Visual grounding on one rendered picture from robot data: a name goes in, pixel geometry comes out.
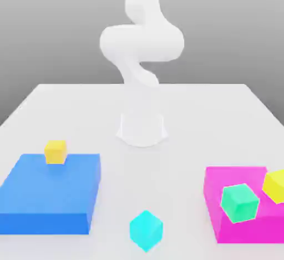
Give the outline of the small orange-yellow cube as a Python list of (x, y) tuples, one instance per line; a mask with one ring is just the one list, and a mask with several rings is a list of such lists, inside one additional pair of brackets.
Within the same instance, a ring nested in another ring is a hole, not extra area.
[(67, 158), (67, 143), (65, 140), (49, 140), (44, 148), (47, 164), (64, 164)]

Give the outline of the small cyan cube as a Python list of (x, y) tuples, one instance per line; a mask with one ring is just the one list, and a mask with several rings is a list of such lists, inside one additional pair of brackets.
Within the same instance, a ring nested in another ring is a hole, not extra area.
[(148, 210), (130, 221), (130, 239), (144, 252), (151, 250), (163, 237), (164, 223)]

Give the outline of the small green cube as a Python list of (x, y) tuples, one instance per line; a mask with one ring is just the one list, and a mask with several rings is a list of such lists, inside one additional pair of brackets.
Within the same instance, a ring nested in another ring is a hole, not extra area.
[(222, 189), (220, 206), (232, 223), (254, 220), (259, 204), (260, 199), (246, 183)]

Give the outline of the small lemon yellow cube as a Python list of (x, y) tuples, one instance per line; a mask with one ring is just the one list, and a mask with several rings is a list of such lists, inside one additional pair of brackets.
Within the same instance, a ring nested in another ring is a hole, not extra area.
[(284, 170), (268, 172), (262, 190), (274, 203), (284, 203)]

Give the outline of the large blue box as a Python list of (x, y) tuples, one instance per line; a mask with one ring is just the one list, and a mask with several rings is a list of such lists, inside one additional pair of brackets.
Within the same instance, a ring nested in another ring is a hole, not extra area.
[(101, 178), (99, 154), (48, 165), (23, 154), (0, 185), (0, 234), (88, 234)]

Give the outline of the large magenta box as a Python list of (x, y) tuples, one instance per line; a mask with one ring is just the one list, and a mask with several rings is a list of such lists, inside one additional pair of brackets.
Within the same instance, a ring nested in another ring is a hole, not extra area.
[[(284, 243), (284, 203), (274, 203), (262, 190), (263, 166), (209, 166), (204, 198), (218, 243)], [(232, 223), (220, 206), (225, 186), (246, 183), (260, 199), (256, 218)]]

